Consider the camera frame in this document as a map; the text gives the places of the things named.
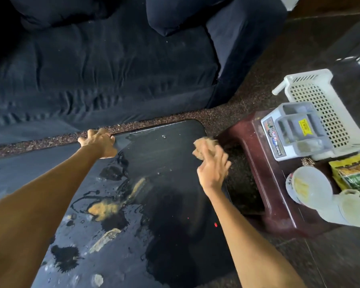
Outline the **person's right hand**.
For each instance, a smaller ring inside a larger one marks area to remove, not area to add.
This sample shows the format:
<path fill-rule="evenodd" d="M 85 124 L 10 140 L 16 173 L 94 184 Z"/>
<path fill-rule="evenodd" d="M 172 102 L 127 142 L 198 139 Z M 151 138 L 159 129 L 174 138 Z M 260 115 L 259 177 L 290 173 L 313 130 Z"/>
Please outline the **person's right hand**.
<path fill-rule="evenodd" d="M 228 154 L 220 145 L 214 145 L 214 153 L 211 152 L 205 140 L 200 143 L 200 153 L 204 160 L 197 168 L 197 174 L 202 189 L 207 195 L 221 191 L 223 181 L 231 167 Z"/>

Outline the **person's left hand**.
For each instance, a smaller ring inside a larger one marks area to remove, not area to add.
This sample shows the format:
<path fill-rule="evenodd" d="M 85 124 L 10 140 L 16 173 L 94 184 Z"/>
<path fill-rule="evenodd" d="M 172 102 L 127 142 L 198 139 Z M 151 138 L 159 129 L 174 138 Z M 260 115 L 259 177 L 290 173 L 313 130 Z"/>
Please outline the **person's left hand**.
<path fill-rule="evenodd" d="M 114 144 L 90 144 L 87 142 L 87 136 L 83 137 L 80 136 L 78 138 L 78 143 L 80 144 L 81 148 L 84 148 L 91 154 L 95 154 L 98 159 L 110 159 L 114 158 L 118 151 L 115 148 Z"/>

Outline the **tan cleaning cloth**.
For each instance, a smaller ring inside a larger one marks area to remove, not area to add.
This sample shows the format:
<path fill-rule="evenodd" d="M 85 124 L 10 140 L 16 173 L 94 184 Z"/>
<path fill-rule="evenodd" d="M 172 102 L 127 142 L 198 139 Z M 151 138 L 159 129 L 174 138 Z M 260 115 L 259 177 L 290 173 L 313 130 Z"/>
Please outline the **tan cleaning cloth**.
<path fill-rule="evenodd" d="M 208 153 L 211 156 L 215 156 L 216 153 L 216 145 L 218 145 L 218 140 L 215 140 L 211 137 L 202 137 L 200 139 L 195 140 L 193 143 L 195 149 L 192 154 L 199 160 L 204 161 L 205 156 L 203 155 L 203 146 L 205 146 L 208 150 Z"/>

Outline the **person's right forearm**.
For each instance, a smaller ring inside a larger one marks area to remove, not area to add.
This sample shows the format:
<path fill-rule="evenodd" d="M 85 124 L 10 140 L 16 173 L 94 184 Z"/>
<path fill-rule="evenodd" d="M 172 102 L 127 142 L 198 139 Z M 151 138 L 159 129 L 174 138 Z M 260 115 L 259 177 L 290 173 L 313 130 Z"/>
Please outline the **person's right forearm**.
<path fill-rule="evenodd" d="M 242 288 L 307 288 L 283 255 L 263 238 L 216 184 L 203 184 L 218 216 Z"/>

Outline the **person's left forearm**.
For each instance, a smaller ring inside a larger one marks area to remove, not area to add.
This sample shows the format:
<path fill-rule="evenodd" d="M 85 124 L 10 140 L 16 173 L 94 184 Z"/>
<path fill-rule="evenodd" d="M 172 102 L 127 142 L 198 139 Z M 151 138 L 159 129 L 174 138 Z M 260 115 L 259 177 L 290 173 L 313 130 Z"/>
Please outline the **person's left forearm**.
<path fill-rule="evenodd" d="M 30 288 L 74 194 L 104 157 L 100 145 L 69 159 L 0 200 L 0 288 Z"/>

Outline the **maroon plastic stool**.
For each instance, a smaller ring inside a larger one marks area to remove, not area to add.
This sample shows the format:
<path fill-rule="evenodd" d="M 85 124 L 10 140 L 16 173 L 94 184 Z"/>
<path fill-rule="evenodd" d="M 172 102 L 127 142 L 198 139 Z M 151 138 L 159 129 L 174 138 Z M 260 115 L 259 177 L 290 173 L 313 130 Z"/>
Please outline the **maroon plastic stool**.
<path fill-rule="evenodd" d="M 240 144 L 249 162 L 265 211 L 247 216 L 260 231 L 283 238 L 315 237 L 345 225 L 323 220 L 317 211 L 300 205 L 286 191 L 286 178 L 302 166 L 301 159 L 277 162 L 260 120 L 274 108 L 254 111 L 215 136 L 222 147 Z"/>

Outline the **dark blue sofa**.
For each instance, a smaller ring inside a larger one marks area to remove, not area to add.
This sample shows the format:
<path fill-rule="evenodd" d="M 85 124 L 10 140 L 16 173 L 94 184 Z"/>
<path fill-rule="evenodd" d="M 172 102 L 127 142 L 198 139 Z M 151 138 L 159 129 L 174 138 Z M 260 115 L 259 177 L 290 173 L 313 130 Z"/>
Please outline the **dark blue sofa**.
<path fill-rule="evenodd" d="M 0 145 L 227 103 L 281 32 L 282 0 L 225 0 L 162 36 L 145 0 L 106 19 L 27 31 L 0 0 Z"/>

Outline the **yellow liquid spill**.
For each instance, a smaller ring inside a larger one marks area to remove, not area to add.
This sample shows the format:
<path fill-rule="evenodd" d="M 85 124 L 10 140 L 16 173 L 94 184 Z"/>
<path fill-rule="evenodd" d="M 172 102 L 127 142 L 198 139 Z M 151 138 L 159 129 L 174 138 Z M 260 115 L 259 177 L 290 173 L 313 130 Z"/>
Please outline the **yellow liquid spill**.
<path fill-rule="evenodd" d="M 133 203 L 146 181 L 147 179 L 145 177 L 141 178 L 135 183 L 132 191 L 127 195 L 127 197 L 119 202 L 105 199 L 91 204 L 87 209 L 87 213 L 93 216 L 97 222 L 110 218 L 112 215 L 117 214 L 126 205 Z"/>

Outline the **grey white plastic box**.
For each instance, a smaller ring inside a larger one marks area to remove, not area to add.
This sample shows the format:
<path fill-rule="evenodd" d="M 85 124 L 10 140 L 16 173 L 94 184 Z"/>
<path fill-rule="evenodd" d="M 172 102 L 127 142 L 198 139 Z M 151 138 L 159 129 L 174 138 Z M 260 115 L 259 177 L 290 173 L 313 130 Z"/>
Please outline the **grey white plastic box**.
<path fill-rule="evenodd" d="M 261 119 L 276 161 L 308 157 L 334 149 L 311 102 L 285 102 Z"/>

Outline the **white cup with yellow residue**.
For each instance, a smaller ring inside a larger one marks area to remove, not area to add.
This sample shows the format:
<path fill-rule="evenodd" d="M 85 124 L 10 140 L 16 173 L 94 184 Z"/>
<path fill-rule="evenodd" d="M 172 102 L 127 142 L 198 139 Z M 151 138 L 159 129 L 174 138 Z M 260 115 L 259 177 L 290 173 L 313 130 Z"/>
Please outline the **white cup with yellow residue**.
<path fill-rule="evenodd" d="M 323 172 L 312 166 L 302 166 L 290 173 L 285 187 L 294 202 L 321 210 L 332 202 L 333 190 Z"/>

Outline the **tan soggy scrap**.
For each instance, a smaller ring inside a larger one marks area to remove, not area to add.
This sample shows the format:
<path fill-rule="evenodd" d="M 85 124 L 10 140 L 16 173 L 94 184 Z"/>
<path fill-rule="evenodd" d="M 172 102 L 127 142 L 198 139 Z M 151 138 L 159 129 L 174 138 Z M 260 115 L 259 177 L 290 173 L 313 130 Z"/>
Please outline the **tan soggy scrap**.
<path fill-rule="evenodd" d="M 99 252 L 108 242 L 114 240 L 122 231 L 118 228 L 113 228 L 106 233 L 89 249 L 88 253 Z"/>

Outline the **white perforated plastic basket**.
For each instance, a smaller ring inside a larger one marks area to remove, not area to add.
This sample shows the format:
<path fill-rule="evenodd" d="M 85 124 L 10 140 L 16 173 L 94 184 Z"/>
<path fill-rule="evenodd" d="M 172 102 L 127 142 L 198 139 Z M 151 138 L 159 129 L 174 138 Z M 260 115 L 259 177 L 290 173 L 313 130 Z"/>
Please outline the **white perforated plastic basket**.
<path fill-rule="evenodd" d="M 283 91 L 289 102 L 311 102 L 318 112 L 333 149 L 313 155 L 313 160 L 360 152 L 360 128 L 332 87 L 332 78 L 333 74 L 329 69 L 300 72 L 285 76 L 272 90 L 275 96 Z"/>

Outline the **dark blue sofa cushion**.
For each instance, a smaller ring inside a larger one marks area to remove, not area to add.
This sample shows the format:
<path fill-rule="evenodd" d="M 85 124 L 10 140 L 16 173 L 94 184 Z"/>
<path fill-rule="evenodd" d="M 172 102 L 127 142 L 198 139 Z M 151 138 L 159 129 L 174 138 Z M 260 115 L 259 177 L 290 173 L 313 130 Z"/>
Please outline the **dark blue sofa cushion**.
<path fill-rule="evenodd" d="M 148 24 L 162 36 L 169 36 L 204 9 L 225 0 L 145 0 Z"/>
<path fill-rule="evenodd" d="M 27 31 L 108 18 L 121 0 L 9 0 Z"/>

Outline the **green yellow snack packet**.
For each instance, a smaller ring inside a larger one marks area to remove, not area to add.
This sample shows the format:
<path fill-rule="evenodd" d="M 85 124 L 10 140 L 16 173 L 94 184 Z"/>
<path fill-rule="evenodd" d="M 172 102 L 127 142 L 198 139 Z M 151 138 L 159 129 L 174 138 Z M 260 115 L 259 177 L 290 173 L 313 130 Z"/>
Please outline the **green yellow snack packet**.
<path fill-rule="evenodd" d="M 329 165 L 341 190 L 353 189 L 360 192 L 360 153 L 346 159 L 330 161 Z"/>

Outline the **white plastic cup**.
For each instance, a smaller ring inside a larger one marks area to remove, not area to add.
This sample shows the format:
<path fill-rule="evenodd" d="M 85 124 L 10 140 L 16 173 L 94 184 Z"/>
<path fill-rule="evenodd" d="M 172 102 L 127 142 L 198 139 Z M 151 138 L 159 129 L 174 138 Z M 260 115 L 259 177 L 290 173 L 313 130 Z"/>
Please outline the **white plastic cup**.
<path fill-rule="evenodd" d="M 334 194 L 330 202 L 318 209 L 317 213 L 329 223 L 360 227 L 360 192 L 345 189 Z"/>

